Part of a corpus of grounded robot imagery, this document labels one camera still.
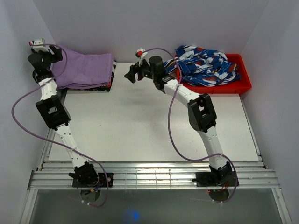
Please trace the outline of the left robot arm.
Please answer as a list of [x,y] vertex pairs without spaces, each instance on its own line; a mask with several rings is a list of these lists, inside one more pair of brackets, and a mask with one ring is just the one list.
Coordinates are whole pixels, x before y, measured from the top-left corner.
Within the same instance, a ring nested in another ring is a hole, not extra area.
[[32,53],[28,56],[28,61],[34,68],[33,79],[41,87],[41,99],[36,107],[47,127],[59,136],[72,161],[74,172],[69,173],[69,176],[82,185],[93,187],[99,182],[99,175],[90,161],[79,154],[70,129],[71,117],[57,94],[57,84],[50,70],[53,63],[62,61],[62,50],[53,45],[42,44],[41,41],[29,44]]

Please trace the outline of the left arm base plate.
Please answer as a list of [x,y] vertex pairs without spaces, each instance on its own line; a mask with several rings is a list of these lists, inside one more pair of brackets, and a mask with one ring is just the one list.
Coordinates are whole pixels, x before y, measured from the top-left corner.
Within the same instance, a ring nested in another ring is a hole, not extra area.
[[96,179],[98,182],[97,183],[92,183],[92,184],[81,184],[77,180],[73,180],[71,186],[74,188],[105,188],[109,187],[111,188],[113,186],[113,181],[114,181],[114,173],[107,173],[107,179],[108,183],[106,182],[105,174],[104,173],[98,173],[98,178]]

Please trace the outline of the purple trousers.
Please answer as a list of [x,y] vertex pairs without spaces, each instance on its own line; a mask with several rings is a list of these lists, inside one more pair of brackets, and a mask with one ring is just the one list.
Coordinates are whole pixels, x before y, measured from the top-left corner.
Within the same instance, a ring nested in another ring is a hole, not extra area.
[[70,49],[62,53],[63,60],[52,65],[57,87],[71,84],[108,83],[114,56],[106,54],[80,54]]

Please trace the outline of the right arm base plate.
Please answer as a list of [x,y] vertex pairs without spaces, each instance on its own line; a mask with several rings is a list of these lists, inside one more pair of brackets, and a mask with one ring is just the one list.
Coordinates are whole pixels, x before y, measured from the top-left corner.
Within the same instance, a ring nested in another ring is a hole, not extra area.
[[239,186],[239,181],[236,179],[236,172],[234,171],[224,177],[217,177],[212,172],[196,172],[192,182],[195,182],[197,187]]

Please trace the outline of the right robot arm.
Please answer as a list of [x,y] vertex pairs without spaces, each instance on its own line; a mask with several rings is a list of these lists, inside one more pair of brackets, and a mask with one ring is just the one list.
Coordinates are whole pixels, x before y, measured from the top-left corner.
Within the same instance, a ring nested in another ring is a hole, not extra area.
[[217,115],[208,94],[195,93],[179,84],[176,78],[166,72],[159,56],[152,56],[148,62],[143,60],[131,65],[124,77],[132,83],[149,78],[158,90],[187,107],[189,123],[204,143],[210,167],[210,172],[196,174],[194,181],[199,186],[238,186],[235,167],[223,154],[217,136]]

